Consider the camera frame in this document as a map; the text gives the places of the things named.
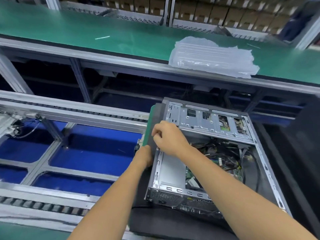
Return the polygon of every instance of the machine component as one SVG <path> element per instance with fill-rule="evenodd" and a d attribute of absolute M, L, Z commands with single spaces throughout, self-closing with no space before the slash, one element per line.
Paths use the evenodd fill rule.
<path fill-rule="evenodd" d="M 167 101 L 166 98 L 162 103 L 165 104 L 163 120 L 177 125 L 192 146 L 237 180 L 247 181 L 247 186 L 289 212 L 247 114 L 179 100 Z M 272 193 L 259 191 L 259 185 Z M 146 199 L 157 205 L 196 214 L 204 220 L 220 219 L 219 223 L 226 224 L 190 169 L 178 158 L 159 149 L 155 154 Z"/>

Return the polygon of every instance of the person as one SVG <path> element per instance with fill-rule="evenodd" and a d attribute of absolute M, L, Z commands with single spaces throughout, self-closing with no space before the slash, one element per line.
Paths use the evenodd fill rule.
<path fill-rule="evenodd" d="M 192 147 L 176 125 L 161 121 L 154 126 L 152 136 L 162 151 L 179 158 L 191 169 L 239 239 L 316 239 L 278 206 L 230 177 Z M 152 162 L 150 147 L 142 146 L 126 171 L 96 202 L 68 240 L 122 239 L 139 179 Z"/>

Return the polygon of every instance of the transparent plastic film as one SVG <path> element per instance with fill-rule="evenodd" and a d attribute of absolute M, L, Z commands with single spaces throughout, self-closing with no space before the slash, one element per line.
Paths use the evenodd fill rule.
<path fill-rule="evenodd" d="M 253 64 L 251 50 L 238 47 L 223 48 L 215 42 L 195 37 L 186 37 L 176 42 L 169 65 L 232 77 L 251 78 L 259 71 Z"/>

